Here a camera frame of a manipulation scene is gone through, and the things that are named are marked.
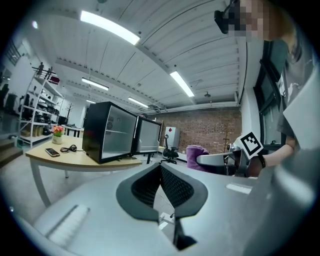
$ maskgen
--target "mini fridge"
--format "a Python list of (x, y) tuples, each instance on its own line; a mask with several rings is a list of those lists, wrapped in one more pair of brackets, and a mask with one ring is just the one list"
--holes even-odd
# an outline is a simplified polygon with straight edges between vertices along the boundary
[(102, 164), (124, 156), (158, 151), (161, 123), (138, 117), (113, 104), (91, 104), (87, 112), (82, 149)]
[(138, 117), (132, 152), (134, 155), (157, 153), (160, 142), (161, 123)]

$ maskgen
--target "wristband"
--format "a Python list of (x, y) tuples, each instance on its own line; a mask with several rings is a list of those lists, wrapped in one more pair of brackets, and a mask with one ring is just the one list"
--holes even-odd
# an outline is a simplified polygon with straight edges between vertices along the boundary
[(266, 167), (266, 162), (265, 162), (265, 159), (264, 159), (264, 156), (260, 153), (258, 153), (258, 158), (262, 164), (262, 168), (265, 168)]

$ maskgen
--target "brick wall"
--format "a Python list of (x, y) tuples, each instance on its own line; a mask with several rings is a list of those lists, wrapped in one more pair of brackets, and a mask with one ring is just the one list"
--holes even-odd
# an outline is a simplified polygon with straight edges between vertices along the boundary
[(188, 145), (200, 145), (210, 154), (223, 153), (227, 138), (234, 142), (242, 132), (239, 108), (205, 109), (190, 112), (174, 112), (150, 115), (150, 119), (163, 121), (160, 145), (164, 145), (166, 127), (180, 129), (179, 149), (182, 153)]

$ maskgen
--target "white table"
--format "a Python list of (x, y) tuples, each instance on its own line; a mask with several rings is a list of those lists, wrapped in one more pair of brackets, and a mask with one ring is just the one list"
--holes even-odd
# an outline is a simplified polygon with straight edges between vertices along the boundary
[[(68, 153), (60, 152), (60, 148), (69, 148), (72, 144), (76, 145), (77, 150), (82, 150), (82, 138), (63, 135), (62, 141), (62, 144), (54, 144), (51, 141), (48, 141), (25, 153), (25, 155), (30, 158), (33, 179), (40, 197), (46, 207), (50, 206), (51, 202), (41, 179), (39, 169), (40, 166), (64, 170), (65, 177), (68, 178), (68, 171), (112, 173), (113, 171), (125, 170), (142, 164), (142, 161), (136, 159), (135, 157), (122, 157), (120, 160), (99, 164), (87, 156), (85, 151), (70, 151)], [(51, 157), (45, 151), (45, 149), (48, 148), (52, 148), (59, 152), (60, 156)]]
[(73, 137), (79, 138), (80, 132), (84, 131), (83, 128), (73, 128), (73, 127), (66, 126), (64, 124), (62, 125), (62, 127), (64, 127), (64, 135), (67, 135), (67, 136), (69, 136), (70, 131), (73, 131)]

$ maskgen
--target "gray shirt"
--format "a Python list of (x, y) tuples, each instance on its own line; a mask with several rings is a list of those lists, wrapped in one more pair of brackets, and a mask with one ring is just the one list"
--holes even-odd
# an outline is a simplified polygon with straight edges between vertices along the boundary
[(308, 39), (297, 26), (295, 27), (295, 32), (294, 47), (291, 54), (288, 53), (281, 78), (278, 82), (281, 104), (277, 130), (291, 138), (294, 138), (295, 134), (283, 112), (304, 87), (316, 61), (313, 47)]

